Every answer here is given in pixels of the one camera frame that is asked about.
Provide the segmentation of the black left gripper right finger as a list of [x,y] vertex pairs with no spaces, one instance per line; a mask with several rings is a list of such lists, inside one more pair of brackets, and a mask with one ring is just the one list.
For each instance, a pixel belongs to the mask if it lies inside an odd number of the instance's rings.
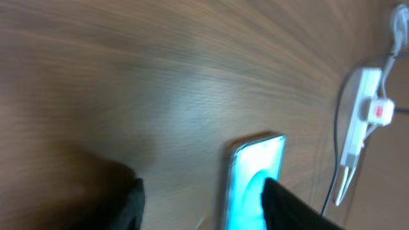
[[261,205],[267,230],[341,230],[272,178],[266,178]]

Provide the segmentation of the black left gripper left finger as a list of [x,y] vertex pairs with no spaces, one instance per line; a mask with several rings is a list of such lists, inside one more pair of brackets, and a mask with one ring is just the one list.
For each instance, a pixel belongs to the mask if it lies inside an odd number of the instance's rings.
[[126,191],[117,195],[109,203],[109,213],[105,229],[140,230],[143,220],[145,193],[143,180],[133,181]]

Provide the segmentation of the turquoise-screen Galaxy smartphone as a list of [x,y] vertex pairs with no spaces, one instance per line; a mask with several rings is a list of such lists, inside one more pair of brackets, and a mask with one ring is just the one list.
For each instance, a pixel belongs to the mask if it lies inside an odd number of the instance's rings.
[[279,179],[285,144],[286,136],[272,131],[226,143],[216,229],[266,229],[261,194],[267,178]]

